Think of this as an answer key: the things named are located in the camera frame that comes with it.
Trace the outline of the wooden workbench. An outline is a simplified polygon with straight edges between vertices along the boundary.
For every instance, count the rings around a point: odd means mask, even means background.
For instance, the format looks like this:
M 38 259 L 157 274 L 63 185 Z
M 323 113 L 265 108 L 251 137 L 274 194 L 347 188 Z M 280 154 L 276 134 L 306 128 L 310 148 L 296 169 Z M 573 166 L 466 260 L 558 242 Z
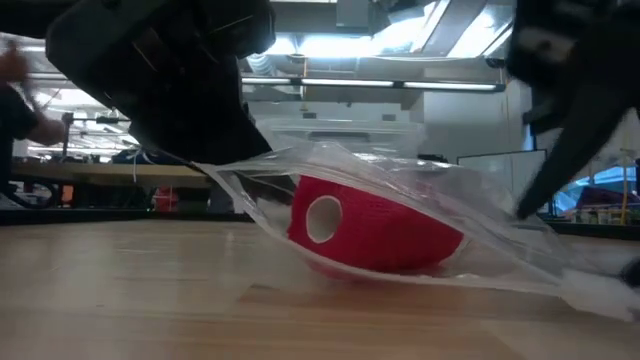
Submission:
M 14 163 L 12 172 L 104 186 L 137 184 L 144 187 L 208 188 L 211 185 L 205 175 L 186 166 L 175 165 Z

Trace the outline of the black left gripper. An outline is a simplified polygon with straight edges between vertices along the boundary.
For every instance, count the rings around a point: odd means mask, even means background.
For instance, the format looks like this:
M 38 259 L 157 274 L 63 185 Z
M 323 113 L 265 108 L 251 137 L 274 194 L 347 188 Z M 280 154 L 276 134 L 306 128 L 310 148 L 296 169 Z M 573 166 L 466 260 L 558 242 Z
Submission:
M 140 119 L 240 105 L 239 61 L 274 41 L 269 0 L 79 0 L 49 26 L 46 56 L 92 98 Z M 272 151 L 247 104 L 133 120 L 130 133 L 187 162 L 229 164 Z

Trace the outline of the clear plastic lidded container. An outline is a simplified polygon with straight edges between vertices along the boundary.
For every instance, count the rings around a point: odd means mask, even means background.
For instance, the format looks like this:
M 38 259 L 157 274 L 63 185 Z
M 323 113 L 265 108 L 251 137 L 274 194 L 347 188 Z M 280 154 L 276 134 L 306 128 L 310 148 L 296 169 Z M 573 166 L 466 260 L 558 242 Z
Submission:
M 426 139 L 424 126 L 411 122 L 271 118 L 256 126 L 273 149 L 335 142 L 354 153 L 416 158 Z

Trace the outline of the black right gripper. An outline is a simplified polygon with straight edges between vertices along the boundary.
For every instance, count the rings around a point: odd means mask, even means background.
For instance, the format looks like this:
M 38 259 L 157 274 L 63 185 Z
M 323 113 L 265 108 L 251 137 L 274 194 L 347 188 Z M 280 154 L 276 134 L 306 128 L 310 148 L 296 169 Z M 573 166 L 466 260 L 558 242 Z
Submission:
M 534 134 L 563 128 L 515 215 L 534 214 L 640 114 L 640 0 L 517 0 L 507 70 L 534 90 Z M 596 89 L 578 88 L 591 84 Z

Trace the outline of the red elastic bandage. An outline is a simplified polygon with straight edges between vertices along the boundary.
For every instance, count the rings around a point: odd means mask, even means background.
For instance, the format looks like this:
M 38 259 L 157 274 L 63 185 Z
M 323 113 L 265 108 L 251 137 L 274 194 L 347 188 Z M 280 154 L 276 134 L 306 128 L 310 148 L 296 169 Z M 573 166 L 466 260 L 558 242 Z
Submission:
M 342 264 L 383 273 L 417 272 L 450 258 L 462 232 L 405 205 L 302 176 L 287 230 L 293 242 Z

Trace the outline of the whiteboard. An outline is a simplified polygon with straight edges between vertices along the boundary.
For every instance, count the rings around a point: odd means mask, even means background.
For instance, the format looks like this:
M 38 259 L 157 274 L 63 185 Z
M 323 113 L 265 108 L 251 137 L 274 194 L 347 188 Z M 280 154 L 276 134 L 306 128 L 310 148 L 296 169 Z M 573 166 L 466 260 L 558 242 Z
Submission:
M 490 175 L 518 201 L 546 157 L 545 150 L 515 151 L 462 156 L 457 158 L 457 164 Z

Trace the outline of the red storage drawers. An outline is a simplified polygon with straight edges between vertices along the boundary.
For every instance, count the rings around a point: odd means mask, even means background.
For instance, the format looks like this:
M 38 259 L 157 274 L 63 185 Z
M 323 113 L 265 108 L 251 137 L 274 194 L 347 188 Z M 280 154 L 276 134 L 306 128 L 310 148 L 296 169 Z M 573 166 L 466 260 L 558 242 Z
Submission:
M 179 201 L 178 195 L 172 187 L 158 187 L 152 196 L 152 205 L 155 212 L 176 212 Z

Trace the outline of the long ceiling light strip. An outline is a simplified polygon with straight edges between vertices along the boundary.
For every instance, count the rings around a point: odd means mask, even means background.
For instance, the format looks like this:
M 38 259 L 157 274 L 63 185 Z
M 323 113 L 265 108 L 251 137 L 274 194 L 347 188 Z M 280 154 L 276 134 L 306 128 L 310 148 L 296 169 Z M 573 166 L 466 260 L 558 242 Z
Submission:
M 354 87 L 354 88 L 388 88 L 409 89 L 422 91 L 454 91 L 454 92 L 503 92 L 504 84 L 481 84 L 462 82 L 425 82 L 402 80 L 364 80 L 337 78 L 306 78 L 306 77 L 242 77 L 243 85 L 265 86 L 324 86 L 324 87 Z

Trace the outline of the clear zip bag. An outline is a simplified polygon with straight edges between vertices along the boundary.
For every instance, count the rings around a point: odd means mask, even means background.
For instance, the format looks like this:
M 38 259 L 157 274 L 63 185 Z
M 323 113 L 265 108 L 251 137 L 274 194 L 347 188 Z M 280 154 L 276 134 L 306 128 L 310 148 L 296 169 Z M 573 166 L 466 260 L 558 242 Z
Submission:
M 266 233 L 328 277 L 535 293 L 560 298 L 580 311 L 640 322 L 640 254 L 584 252 L 541 219 L 516 218 L 510 192 L 481 172 L 353 153 L 329 142 L 298 144 L 226 165 L 201 164 L 200 170 Z M 302 176 L 405 205 L 462 232 L 463 243 L 450 258 L 417 272 L 376 272 L 317 255 L 287 233 Z

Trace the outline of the black equipment stand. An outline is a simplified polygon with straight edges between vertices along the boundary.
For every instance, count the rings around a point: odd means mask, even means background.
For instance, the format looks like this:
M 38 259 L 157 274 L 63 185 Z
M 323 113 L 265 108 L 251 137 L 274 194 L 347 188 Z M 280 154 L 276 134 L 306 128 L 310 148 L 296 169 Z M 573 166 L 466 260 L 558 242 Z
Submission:
M 138 142 L 128 133 L 128 119 L 100 115 L 79 118 L 74 113 L 64 113 L 61 120 L 66 126 L 61 145 L 63 157 L 74 154 L 116 154 L 130 149 Z

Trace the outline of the person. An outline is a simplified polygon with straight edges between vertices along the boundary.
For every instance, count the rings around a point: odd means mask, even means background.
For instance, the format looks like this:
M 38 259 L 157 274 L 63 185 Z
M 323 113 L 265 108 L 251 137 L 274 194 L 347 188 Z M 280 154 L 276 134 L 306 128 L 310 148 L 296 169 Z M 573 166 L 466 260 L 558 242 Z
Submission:
M 7 42 L 0 54 L 0 193 L 7 189 L 15 140 L 30 140 L 45 146 L 65 140 L 66 125 L 47 117 L 36 101 L 29 106 L 13 84 L 28 80 L 28 62 L 15 41 Z

